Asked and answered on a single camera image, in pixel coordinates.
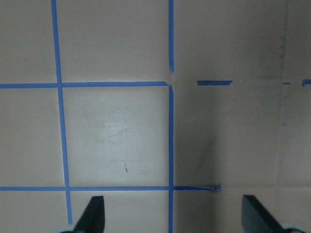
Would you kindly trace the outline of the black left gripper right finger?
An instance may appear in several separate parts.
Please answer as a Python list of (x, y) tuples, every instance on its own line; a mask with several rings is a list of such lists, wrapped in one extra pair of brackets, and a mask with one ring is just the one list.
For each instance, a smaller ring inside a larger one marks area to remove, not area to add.
[(254, 195), (242, 197), (242, 228), (245, 233), (290, 233)]

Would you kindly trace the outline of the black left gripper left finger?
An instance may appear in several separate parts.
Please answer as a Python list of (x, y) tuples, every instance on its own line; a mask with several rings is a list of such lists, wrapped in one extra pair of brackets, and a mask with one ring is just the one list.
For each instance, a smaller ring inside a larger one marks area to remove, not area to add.
[(93, 196), (79, 221), (74, 233), (103, 233), (105, 229), (104, 197)]

